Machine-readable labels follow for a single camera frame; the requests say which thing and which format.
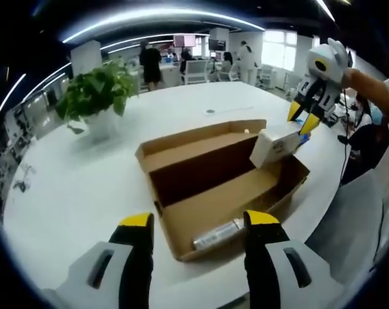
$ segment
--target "potted plant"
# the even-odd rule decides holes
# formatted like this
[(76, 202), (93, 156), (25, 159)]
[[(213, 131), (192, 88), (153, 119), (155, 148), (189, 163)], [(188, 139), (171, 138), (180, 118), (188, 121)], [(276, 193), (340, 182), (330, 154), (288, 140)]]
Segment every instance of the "potted plant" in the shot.
[(95, 138), (105, 138), (116, 131), (115, 114), (123, 116), (127, 98), (134, 94), (133, 77), (125, 68), (112, 63), (72, 79), (56, 112), (75, 134), (84, 130), (70, 122), (83, 120)]

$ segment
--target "small white box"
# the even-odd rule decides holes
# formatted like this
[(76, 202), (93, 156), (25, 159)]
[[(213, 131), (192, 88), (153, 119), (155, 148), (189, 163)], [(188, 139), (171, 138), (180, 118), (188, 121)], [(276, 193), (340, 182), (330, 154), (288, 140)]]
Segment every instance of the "small white box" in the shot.
[(302, 141), (298, 134), (301, 128), (296, 122), (287, 122), (261, 130), (250, 156), (251, 162), (260, 169), (267, 163), (292, 155)]

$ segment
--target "green leaves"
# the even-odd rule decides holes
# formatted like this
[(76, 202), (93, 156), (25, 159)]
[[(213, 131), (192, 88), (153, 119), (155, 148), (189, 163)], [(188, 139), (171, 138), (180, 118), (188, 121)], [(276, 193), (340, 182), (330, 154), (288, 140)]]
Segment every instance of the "green leaves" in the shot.
[[(136, 94), (134, 78), (125, 68), (109, 64), (76, 76), (70, 81), (67, 93), (57, 103), (57, 115), (69, 122), (80, 121), (108, 109), (123, 116), (127, 98)], [(68, 125), (75, 134), (83, 132)]]

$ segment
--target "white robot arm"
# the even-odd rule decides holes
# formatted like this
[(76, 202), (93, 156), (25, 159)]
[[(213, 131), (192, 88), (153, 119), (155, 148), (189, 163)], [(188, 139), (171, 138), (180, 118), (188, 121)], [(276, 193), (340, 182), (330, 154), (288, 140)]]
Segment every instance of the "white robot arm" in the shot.
[(298, 85), (287, 121), (296, 120), (303, 110), (309, 112), (300, 134), (312, 131), (332, 111), (342, 91), (344, 71), (351, 66), (349, 55), (341, 42), (331, 38), (309, 51), (308, 72)]

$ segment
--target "open cardboard box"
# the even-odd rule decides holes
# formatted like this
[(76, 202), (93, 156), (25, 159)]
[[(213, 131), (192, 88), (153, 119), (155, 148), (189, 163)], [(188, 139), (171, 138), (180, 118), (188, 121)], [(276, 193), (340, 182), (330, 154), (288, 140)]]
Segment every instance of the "open cardboard box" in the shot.
[(246, 209), (278, 211), (305, 181), (309, 170), (294, 156), (255, 169), (249, 157), (265, 127), (265, 120), (225, 122), (139, 146), (136, 157), (177, 260), (224, 246), (228, 241), (195, 250), (193, 239), (241, 218)]

